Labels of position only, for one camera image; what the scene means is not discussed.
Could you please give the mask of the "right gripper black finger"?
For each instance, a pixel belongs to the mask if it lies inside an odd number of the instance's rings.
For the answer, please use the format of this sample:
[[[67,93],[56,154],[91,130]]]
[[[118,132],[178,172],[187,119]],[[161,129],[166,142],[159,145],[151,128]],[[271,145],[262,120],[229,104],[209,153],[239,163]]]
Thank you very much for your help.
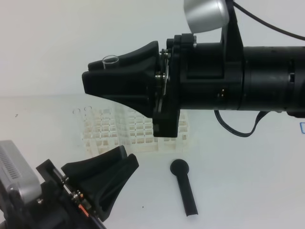
[[[88,95],[111,100],[152,118],[155,108],[154,70],[108,69],[82,74]]]

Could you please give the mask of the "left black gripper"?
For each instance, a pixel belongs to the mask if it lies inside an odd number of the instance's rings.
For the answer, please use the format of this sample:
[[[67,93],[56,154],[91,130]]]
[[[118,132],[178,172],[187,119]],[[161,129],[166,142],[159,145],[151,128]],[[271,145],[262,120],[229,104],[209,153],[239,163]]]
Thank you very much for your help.
[[[95,210],[105,221],[128,179],[139,167],[134,154],[127,156],[124,146],[118,146],[99,156],[65,164],[61,169],[69,185],[85,196],[94,196]],[[93,215],[78,206],[65,187],[64,176],[48,159],[38,167],[44,182],[41,185],[42,229],[104,229]]]

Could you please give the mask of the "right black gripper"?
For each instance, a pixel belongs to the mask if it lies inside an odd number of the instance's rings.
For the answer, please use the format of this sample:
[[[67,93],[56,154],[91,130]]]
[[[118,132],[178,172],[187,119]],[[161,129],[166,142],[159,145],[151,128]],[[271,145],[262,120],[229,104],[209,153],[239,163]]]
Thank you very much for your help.
[[[177,137],[181,109],[238,110],[244,88],[244,46],[241,36],[222,35],[217,43],[195,43],[193,34],[166,41],[168,80],[161,110],[153,115],[155,137]],[[149,44],[118,56],[123,67],[159,56],[159,44]],[[88,64],[89,71],[103,70],[103,60]]]

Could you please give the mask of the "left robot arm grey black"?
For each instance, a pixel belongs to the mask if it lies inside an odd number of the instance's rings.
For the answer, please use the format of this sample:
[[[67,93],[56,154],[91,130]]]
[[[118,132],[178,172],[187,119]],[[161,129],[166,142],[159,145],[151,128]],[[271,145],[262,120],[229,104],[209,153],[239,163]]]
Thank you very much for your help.
[[[3,229],[102,229],[139,164],[118,146],[65,164],[46,160],[32,169],[12,141],[0,144]]]

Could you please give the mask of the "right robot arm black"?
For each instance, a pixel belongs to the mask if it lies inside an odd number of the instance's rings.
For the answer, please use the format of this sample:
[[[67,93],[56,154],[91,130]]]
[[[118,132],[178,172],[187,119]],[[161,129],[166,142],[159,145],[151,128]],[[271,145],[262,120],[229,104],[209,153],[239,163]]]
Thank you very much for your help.
[[[84,91],[151,118],[155,137],[177,137],[182,109],[304,117],[304,47],[194,41],[192,34],[176,35],[166,49],[151,42],[110,68],[92,62],[82,74]]]

